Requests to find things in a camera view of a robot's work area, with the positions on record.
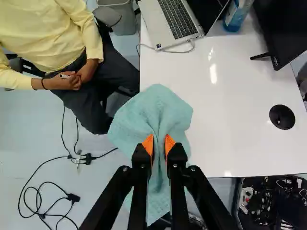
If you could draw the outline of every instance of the marker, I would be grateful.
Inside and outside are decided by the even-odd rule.
[[[65,74],[60,74],[60,77],[61,77],[62,79],[70,78],[70,76],[65,75]]]

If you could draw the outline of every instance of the black monitor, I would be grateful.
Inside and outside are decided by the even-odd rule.
[[[270,56],[274,69],[280,70],[307,50],[306,0],[255,0],[254,10],[268,52],[252,60]]]

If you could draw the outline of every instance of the person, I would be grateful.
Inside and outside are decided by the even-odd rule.
[[[83,0],[1,1],[0,46],[46,72],[41,79],[13,71],[0,48],[0,87],[51,90],[93,134],[107,133],[113,120],[101,106],[111,89],[139,91],[139,71],[102,42]]]

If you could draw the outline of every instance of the wrist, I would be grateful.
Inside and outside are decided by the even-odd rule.
[[[90,58],[90,59],[87,59],[86,63],[89,63],[89,64],[91,64],[93,66],[98,66],[98,61],[99,61],[98,59]]]
[[[47,90],[55,90],[55,89],[57,89],[57,87],[55,85],[55,82],[53,81],[52,78],[45,78],[43,81],[44,81],[44,87]]]

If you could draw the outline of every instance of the white floor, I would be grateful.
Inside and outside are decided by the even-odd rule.
[[[96,7],[95,0],[88,0],[90,10]],[[131,36],[114,34],[111,36],[116,49],[139,68],[136,51],[136,45],[139,43],[138,33]],[[304,54],[292,62],[294,72],[297,73],[306,61],[307,54]],[[122,99],[114,96],[112,101],[116,100]],[[75,117],[70,110],[66,111],[64,139],[72,150],[76,139]],[[0,90],[0,229],[45,229],[38,217],[22,219],[18,215],[17,200],[22,186],[41,162],[67,154],[60,138],[62,112],[61,100],[50,92]],[[82,149],[83,153],[90,152],[97,156],[112,147],[106,135],[92,135],[83,127],[80,128],[77,149]],[[81,207],[73,208],[69,215],[77,225],[80,225],[111,175],[123,164],[129,165],[130,159],[126,159],[119,151],[99,160],[93,166],[82,166],[79,173],[75,165],[69,162],[51,163],[41,169],[33,178],[31,185],[38,186],[43,181],[52,180],[61,183],[68,192],[88,194],[89,191],[93,191],[90,198],[82,197],[88,202],[81,202]],[[210,182],[230,210],[235,180],[211,179]],[[44,197],[50,195],[52,192],[43,194]],[[63,213],[62,210],[67,210],[67,206],[67,204],[60,205],[58,210]],[[195,206],[191,205],[191,211],[197,212]],[[122,209],[113,229],[125,229],[127,216],[127,210]],[[75,229],[67,222],[59,228]]]

